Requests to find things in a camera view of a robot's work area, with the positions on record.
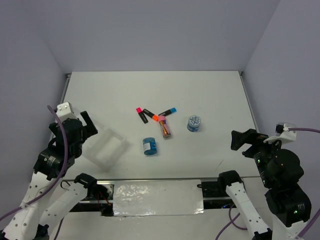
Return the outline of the pink cap highlighter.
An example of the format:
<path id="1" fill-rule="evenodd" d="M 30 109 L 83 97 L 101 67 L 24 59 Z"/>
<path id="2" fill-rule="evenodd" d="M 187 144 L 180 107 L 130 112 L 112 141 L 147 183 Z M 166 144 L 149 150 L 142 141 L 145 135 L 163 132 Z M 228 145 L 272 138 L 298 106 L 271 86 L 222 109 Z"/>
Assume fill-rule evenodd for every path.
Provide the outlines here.
<path id="1" fill-rule="evenodd" d="M 141 118 L 141 120 L 143 121 L 144 124 L 147 124 L 149 122 L 147 120 L 143 110 L 140 107 L 136 108 L 136 112 L 138 113 L 139 117 Z"/>

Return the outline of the blue jar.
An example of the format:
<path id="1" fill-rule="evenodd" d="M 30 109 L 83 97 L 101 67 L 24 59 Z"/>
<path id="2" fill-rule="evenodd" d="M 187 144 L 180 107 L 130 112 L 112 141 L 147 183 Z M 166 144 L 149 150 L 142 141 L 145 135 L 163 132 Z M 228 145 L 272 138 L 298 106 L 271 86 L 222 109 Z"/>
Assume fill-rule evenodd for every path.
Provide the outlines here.
<path id="1" fill-rule="evenodd" d="M 201 118 L 198 115 L 192 115 L 187 122 L 187 129 L 190 132 L 197 132 L 201 125 Z"/>

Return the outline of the blue jar sideways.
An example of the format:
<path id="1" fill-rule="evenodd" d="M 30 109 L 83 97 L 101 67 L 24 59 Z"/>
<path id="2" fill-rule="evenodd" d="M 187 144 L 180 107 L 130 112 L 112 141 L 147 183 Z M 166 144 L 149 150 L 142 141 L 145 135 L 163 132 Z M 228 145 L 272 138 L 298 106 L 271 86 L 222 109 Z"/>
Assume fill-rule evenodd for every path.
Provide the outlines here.
<path id="1" fill-rule="evenodd" d="M 145 156 L 153 156 L 158 153 L 154 137 L 147 137 L 142 140 L 143 153 Z"/>

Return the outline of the orange cap highlighter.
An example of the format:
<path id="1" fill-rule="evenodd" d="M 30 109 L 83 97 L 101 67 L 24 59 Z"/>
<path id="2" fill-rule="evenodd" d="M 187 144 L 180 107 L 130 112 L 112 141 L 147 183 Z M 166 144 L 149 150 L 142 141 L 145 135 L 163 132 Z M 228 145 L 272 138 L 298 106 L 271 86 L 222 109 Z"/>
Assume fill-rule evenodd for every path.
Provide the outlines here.
<path id="1" fill-rule="evenodd" d="M 150 117 L 151 119 L 153 119 L 154 121 L 158 121 L 159 117 L 152 113 L 151 111 L 147 110 L 146 108 L 143 109 L 143 113 L 146 114 L 148 117 Z"/>

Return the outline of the pink lid pencil tube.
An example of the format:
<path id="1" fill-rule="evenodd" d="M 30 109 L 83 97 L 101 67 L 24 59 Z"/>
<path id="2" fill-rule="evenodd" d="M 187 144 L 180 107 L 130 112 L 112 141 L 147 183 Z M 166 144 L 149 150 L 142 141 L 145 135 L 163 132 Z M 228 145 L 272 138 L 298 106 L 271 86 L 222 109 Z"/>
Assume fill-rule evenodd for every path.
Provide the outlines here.
<path id="1" fill-rule="evenodd" d="M 158 123 L 160 125 L 161 134 L 164 139 L 171 137 L 171 131 L 167 124 L 167 119 L 165 116 L 161 115 L 158 117 Z"/>

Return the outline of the blue cap highlighter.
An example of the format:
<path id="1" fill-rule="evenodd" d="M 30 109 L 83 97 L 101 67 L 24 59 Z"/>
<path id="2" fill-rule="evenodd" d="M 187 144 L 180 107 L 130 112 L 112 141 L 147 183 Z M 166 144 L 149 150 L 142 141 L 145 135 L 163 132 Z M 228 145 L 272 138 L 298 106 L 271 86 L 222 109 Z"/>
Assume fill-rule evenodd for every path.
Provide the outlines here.
<path id="1" fill-rule="evenodd" d="M 171 115 L 171 114 L 175 113 L 176 111 L 177 111 L 176 108 L 173 107 L 173 108 L 170 108 L 170 109 L 168 109 L 168 110 L 160 113 L 159 116 L 164 116 L 164 117 L 166 117 L 166 116 L 168 116 L 168 115 Z"/>

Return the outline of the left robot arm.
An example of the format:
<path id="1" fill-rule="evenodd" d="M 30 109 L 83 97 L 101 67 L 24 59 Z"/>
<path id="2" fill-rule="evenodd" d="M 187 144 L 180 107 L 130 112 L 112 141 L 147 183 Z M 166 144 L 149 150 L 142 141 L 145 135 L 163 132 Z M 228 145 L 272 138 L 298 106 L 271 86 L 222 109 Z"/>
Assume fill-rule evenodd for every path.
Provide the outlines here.
<path id="1" fill-rule="evenodd" d="M 82 154 L 85 141 L 98 133 L 86 111 L 81 119 L 64 116 L 54 111 L 56 122 L 49 125 L 54 138 L 37 158 L 31 182 L 18 208 L 6 213 L 1 219 L 12 216 L 10 223 L 0 232 L 2 240 L 48 240 L 52 230 L 62 224 L 63 218 L 83 199 L 107 201 L 110 190 L 98 181 L 81 173 L 75 177 L 65 193 L 49 205 L 49 200 Z"/>

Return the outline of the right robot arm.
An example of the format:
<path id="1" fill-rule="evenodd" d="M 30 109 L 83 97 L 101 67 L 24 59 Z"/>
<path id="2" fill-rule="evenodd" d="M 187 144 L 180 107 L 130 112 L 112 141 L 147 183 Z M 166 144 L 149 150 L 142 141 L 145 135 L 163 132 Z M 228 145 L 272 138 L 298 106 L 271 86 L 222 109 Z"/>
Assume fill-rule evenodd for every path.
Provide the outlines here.
<path id="1" fill-rule="evenodd" d="M 231 132 L 233 151 L 245 144 L 250 146 L 242 155 L 254 160 L 263 186 L 267 188 L 267 206 L 273 214 L 272 227 L 269 227 L 251 202 L 239 174 L 235 170 L 219 174 L 217 190 L 232 199 L 251 240 L 300 240 L 308 227 L 312 204 L 298 184 L 304 170 L 299 157 L 282 147 L 296 138 L 295 129 L 286 124 L 277 126 L 275 136 L 254 129 Z"/>

